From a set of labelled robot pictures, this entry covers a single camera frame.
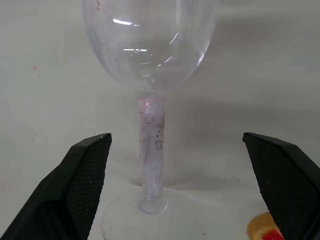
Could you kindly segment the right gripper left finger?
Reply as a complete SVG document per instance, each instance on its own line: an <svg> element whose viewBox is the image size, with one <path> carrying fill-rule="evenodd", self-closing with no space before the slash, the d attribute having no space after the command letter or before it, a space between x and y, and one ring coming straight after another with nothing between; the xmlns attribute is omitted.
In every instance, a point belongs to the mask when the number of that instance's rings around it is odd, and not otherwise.
<svg viewBox="0 0 320 240"><path fill-rule="evenodd" d="M35 188L0 240L88 240L112 143L110 133L73 145Z"/></svg>

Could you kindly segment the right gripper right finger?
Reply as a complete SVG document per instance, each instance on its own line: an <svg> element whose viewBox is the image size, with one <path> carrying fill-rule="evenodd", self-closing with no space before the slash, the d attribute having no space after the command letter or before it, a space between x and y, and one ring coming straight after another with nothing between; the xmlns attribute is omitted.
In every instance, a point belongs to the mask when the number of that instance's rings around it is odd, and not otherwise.
<svg viewBox="0 0 320 240"><path fill-rule="evenodd" d="M245 132L260 194L285 240L320 240L320 167L298 146Z"/></svg>

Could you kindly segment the bottle with red liquid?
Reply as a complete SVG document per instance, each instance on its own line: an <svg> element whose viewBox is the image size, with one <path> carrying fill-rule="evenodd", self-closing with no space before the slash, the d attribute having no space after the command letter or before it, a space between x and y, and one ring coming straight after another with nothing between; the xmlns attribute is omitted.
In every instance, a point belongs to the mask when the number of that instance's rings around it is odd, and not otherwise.
<svg viewBox="0 0 320 240"><path fill-rule="evenodd" d="M249 240L285 240L269 212L254 217L246 231Z"/></svg>

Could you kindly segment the clear plastic cup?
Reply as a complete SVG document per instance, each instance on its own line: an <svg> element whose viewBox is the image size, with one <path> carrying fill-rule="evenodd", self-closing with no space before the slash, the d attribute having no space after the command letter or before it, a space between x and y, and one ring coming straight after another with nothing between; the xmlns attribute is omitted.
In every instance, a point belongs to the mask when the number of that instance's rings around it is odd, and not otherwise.
<svg viewBox="0 0 320 240"><path fill-rule="evenodd" d="M165 96L201 64L217 0L81 0L86 33L106 72L137 94L142 186L105 209L104 240L196 240L200 206L164 187Z"/></svg>

